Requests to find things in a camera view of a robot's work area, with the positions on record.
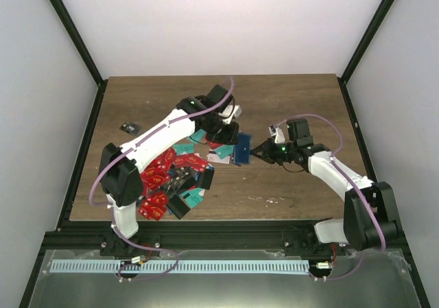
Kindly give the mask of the blue leather card holder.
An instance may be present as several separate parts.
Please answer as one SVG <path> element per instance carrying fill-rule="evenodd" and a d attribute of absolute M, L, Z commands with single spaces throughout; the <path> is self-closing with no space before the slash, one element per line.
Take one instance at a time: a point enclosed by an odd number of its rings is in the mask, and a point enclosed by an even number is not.
<path fill-rule="evenodd" d="M 233 151 L 233 164 L 237 166 L 249 165 L 251 156 L 252 135 L 239 132 L 238 142 Z"/>

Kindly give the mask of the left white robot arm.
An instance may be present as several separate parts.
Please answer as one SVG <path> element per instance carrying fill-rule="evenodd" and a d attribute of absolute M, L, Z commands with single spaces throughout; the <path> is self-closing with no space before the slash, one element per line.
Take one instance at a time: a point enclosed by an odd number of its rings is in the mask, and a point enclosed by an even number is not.
<path fill-rule="evenodd" d="M 234 145 L 238 142 L 238 108 L 230 88 L 216 85 L 207 95 L 186 97 L 158 124 L 139 137 L 116 146 L 109 143 L 102 151 L 99 175 L 89 193 L 89 203 L 94 205 L 93 194 L 98 185 L 106 194 L 107 207 L 112 209 L 111 228 L 118 234 L 116 247 L 126 256 L 134 255 L 140 248 L 137 235 L 137 201 L 143 191 L 141 172 L 165 150 L 175 143 L 195 134 L 206 132 L 213 143 Z"/>

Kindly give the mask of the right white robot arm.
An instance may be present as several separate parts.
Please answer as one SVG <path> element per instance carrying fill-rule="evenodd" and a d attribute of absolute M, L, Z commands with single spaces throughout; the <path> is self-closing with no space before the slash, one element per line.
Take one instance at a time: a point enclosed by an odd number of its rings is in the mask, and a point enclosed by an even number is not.
<path fill-rule="evenodd" d="M 347 167 L 336 153 L 321 143 L 314 143 L 308 114 L 283 120 L 269 127 L 270 137 L 251 150 L 251 155 L 284 166 L 295 163 L 332 189 L 344 203 L 341 219 L 317 222 L 305 237 L 307 251 L 322 254 L 331 243 L 346 244 L 358 251 L 386 249 L 388 242 L 403 234 L 392 187 L 375 182 Z"/>

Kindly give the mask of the teal card upper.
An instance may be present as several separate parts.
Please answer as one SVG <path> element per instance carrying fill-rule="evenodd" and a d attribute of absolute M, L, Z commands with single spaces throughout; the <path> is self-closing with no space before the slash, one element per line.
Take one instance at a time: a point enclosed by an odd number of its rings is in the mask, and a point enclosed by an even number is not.
<path fill-rule="evenodd" d="M 205 136 L 205 131 L 198 130 L 197 132 L 189 135 L 187 139 L 194 144 L 206 144 Z"/>

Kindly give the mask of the white card with red dot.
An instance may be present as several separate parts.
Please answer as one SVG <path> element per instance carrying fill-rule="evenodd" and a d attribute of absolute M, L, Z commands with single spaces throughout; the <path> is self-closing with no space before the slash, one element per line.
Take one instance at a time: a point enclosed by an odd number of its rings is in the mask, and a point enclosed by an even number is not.
<path fill-rule="evenodd" d="M 207 161 L 210 163 L 220 163 L 220 164 L 226 164 L 226 165 L 230 163 L 230 155 L 221 157 L 216 152 L 210 151 L 206 157 L 207 157 Z"/>

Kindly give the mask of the black card right pile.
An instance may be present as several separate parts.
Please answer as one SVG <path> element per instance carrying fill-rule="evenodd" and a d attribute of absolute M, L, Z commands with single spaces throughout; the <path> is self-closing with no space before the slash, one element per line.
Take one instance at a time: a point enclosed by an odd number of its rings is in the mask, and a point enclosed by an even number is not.
<path fill-rule="evenodd" d="M 214 174 L 215 170 L 210 168 L 206 168 L 203 172 L 200 172 L 197 179 L 197 187 L 209 190 L 213 182 Z"/>

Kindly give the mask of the black card pile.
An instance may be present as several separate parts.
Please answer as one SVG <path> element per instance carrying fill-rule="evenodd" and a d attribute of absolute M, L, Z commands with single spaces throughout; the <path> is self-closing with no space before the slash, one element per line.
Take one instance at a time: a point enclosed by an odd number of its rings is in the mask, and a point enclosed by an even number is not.
<path fill-rule="evenodd" d="M 197 187 L 209 190 L 213 182 L 214 174 L 215 170 L 210 168 L 206 168 L 203 172 L 200 172 L 197 179 Z"/>
<path fill-rule="evenodd" d="M 166 206 L 179 220 L 191 210 L 178 195 L 173 195 Z"/>

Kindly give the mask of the black cards stack centre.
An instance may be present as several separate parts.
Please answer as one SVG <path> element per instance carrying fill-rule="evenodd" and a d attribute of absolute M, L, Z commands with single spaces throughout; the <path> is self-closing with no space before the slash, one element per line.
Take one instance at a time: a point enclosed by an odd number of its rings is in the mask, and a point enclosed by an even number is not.
<path fill-rule="evenodd" d="M 170 200 L 196 186 L 195 176 L 197 174 L 197 171 L 190 167 L 173 168 L 171 169 L 171 178 L 161 186 L 161 189 Z"/>

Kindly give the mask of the teal card bottom pile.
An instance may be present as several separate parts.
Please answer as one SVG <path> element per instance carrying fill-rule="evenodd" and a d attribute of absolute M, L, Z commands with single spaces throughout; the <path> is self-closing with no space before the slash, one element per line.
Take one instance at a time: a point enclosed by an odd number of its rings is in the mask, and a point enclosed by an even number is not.
<path fill-rule="evenodd" d="M 203 201 L 204 192 L 205 190 L 201 188 L 191 189 L 182 193 L 181 198 L 190 209 L 193 209 Z"/>

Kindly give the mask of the small black card far left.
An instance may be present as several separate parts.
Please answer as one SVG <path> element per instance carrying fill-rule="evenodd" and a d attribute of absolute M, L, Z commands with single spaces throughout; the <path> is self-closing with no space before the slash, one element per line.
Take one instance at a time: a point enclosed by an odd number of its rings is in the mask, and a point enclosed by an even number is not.
<path fill-rule="evenodd" d="M 130 134 L 132 136 L 136 136 L 139 132 L 140 132 L 141 126 L 139 126 L 138 124 L 126 121 L 125 123 L 123 123 L 120 127 L 120 130 Z"/>

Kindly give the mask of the black card bottom pile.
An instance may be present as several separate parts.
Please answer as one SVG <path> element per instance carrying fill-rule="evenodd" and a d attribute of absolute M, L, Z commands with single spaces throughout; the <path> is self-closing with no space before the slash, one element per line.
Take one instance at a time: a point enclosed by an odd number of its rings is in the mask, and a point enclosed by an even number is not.
<path fill-rule="evenodd" d="M 191 210 L 178 195 L 173 195 L 166 206 L 179 220 Z"/>

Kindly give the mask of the red VIP card bottom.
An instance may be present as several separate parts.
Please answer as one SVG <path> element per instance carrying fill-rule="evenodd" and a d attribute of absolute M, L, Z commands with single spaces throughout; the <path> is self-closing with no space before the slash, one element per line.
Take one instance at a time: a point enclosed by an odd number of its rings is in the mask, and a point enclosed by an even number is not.
<path fill-rule="evenodd" d="M 139 207 L 139 214 L 147 220 L 160 221 L 167 212 L 168 197 L 163 191 L 157 191 L 145 196 Z"/>

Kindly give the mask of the light blue slotted strip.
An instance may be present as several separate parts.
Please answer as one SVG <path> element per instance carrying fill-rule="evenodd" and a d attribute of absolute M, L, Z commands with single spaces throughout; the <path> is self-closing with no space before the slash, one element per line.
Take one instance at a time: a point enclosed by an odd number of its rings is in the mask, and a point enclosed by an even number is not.
<path fill-rule="evenodd" d="M 53 260 L 51 273 L 111 274 L 121 272 L 160 274 L 308 274 L 309 262 L 299 260 L 172 260 L 148 261 L 143 265 L 123 267 L 121 260 Z"/>

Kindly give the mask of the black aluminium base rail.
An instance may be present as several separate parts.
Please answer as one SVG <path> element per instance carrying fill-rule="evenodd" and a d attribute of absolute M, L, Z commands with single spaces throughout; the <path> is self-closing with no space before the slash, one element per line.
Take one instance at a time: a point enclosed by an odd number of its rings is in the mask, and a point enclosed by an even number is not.
<path fill-rule="evenodd" d="M 335 244 L 319 244 L 314 224 L 313 220 L 140 222 L 131 240 L 174 251 L 280 250 L 302 257 L 327 256 Z M 99 250 L 104 256 L 114 257 L 142 254 L 120 239 L 109 222 L 65 222 L 60 230 L 45 234 L 42 247 Z"/>

